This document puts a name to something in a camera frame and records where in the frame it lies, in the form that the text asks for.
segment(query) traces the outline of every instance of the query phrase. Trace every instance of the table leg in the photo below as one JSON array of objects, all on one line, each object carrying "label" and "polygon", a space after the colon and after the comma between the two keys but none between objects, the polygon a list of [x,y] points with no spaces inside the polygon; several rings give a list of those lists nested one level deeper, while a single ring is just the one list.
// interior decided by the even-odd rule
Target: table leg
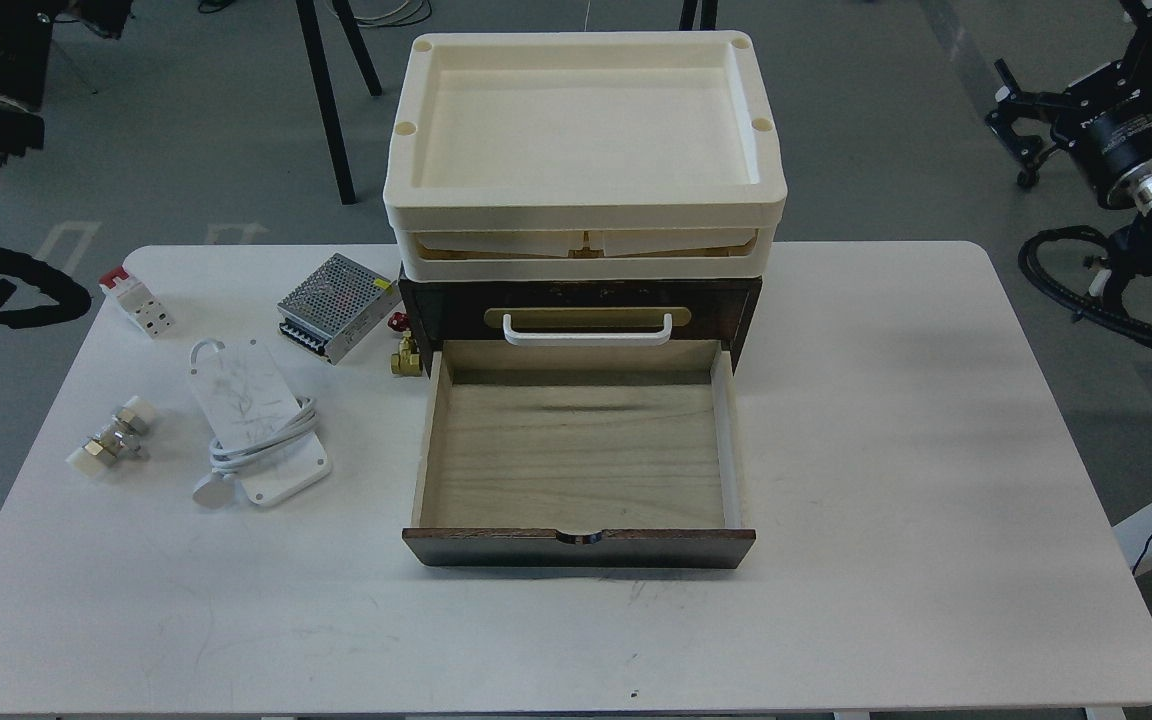
[{"label": "table leg", "polygon": [[319,97],[319,114],[323,115],[323,131],[328,137],[328,152],[332,156],[332,169],[338,177],[340,204],[353,205],[357,197],[353,192],[349,158],[344,151],[344,136],[340,132],[340,115],[332,92],[328,59],[323,51],[323,36],[319,33],[314,0],[296,0],[296,13],[301,17],[301,35],[305,36],[305,54],[310,59],[310,74],[314,76],[314,94]]},{"label": "table leg", "polygon": [[1126,720],[1121,707],[1084,707],[1087,720]]}]

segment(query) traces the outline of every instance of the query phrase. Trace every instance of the open drawer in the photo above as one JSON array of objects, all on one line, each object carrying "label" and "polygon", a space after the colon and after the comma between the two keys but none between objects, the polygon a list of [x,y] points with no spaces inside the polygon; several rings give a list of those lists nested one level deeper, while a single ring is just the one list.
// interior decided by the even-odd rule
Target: open drawer
[{"label": "open drawer", "polygon": [[718,341],[447,341],[403,539],[425,564],[736,568],[740,486]]}]

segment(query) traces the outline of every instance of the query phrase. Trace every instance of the gray floor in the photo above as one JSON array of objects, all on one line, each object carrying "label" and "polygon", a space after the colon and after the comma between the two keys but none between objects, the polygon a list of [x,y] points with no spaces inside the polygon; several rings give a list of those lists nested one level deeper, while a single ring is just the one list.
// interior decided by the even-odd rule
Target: gray floor
[{"label": "gray floor", "polygon": [[[392,6],[355,5],[359,13]],[[82,232],[71,229],[50,256],[55,265],[76,263],[74,274],[94,288],[97,275],[135,247],[200,243],[209,228],[219,242],[240,242],[243,228],[262,243],[391,242],[380,187],[415,36],[586,24],[591,31],[668,29],[677,12],[677,0],[435,0],[429,23],[367,33],[389,91],[380,99],[366,97],[343,36],[320,13],[361,198],[351,206],[338,202],[291,3],[238,0],[225,13],[198,15],[194,3],[142,1],[122,41],[59,26],[58,46],[68,59],[52,56],[47,146],[13,159],[1,174],[0,245],[36,252],[60,223],[94,228],[83,252]],[[1111,0],[722,3],[719,26],[755,38],[776,112],[790,181],[776,240],[983,245],[1108,520],[1121,520],[1152,500],[1152,351],[1087,323],[1071,325],[1025,283],[1014,258],[1039,229],[1093,223],[1111,232],[1129,218],[1097,209],[1063,156],[1032,192],[1011,183],[1010,159],[975,111],[988,99],[963,65],[965,36],[957,36],[952,63],[933,32],[947,20],[961,23],[983,58],[1006,55],[1036,90],[1061,88],[1120,55],[1130,36]],[[1064,258],[1075,268],[1070,282],[1087,281],[1076,270],[1079,255]],[[0,329],[0,506],[90,320]],[[1140,589],[1152,611],[1152,574]],[[1082,717],[1074,710],[933,715]],[[1128,717],[1152,719],[1152,707]]]}]

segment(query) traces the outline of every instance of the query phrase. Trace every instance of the white power adapter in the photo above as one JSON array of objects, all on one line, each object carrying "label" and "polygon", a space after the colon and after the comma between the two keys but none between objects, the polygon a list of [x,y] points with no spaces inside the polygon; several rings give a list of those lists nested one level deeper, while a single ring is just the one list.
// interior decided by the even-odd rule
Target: white power adapter
[{"label": "white power adapter", "polygon": [[[207,346],[214,351],[200,356]],[[332,471],[314,432],[314,401],[291,394],[259,342],[198,342],[189,353],[189,389],[215,433],[212,471],[194,492],[198,505],[223,507],[237,486],[248,500],[268,507]]]}]

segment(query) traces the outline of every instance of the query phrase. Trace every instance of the black chair leg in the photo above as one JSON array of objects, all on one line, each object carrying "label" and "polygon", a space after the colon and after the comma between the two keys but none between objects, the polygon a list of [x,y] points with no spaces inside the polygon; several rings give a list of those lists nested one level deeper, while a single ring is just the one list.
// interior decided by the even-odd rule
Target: black chair leg
[{"label": "black chair leg", "polygon": [[682,17],[679,18],[679,29],[696,28],[696,0],[682,0]]},{"label": "black chair leg", "polygon": [[319,97],[323,131],[328,136],[328,152],[332,154],[332,169],[338,176],[340,204],[353,205],[357,202],[357,197],[353,191],[349,158],[344,151],[344,136],[340,132],[340,115],[338,106],[335,106],[335,94],[332,92],[328,59],[323,51],[323,36],[319,33],[319,17],[314,13],[314,0],[296,0],[296,13],[301,17],[301,32],[305,36],[305,53],[310,58],[310,73],[314,76],[314,94]]},{"label": "black chair leg", "polygon": [[718,0],[702,0],[700,29],[714,29],[717,26],[718,26]]},{"label": "black chair leg", "polygon": [[349,38],[349,50],[353,50],[353,59],[358,61],[358,73],[367,83],[367,92],[372,97],[379,97],[380,77],[376,76],[376,66],[371,65],[371,55],[367,54],[367,45],[362,40],[362,32],[358,31],[358,23],[353,20],[353,8],[349,0],[332,0],[332,6],[340,18],[340,28],[344,36]]}]

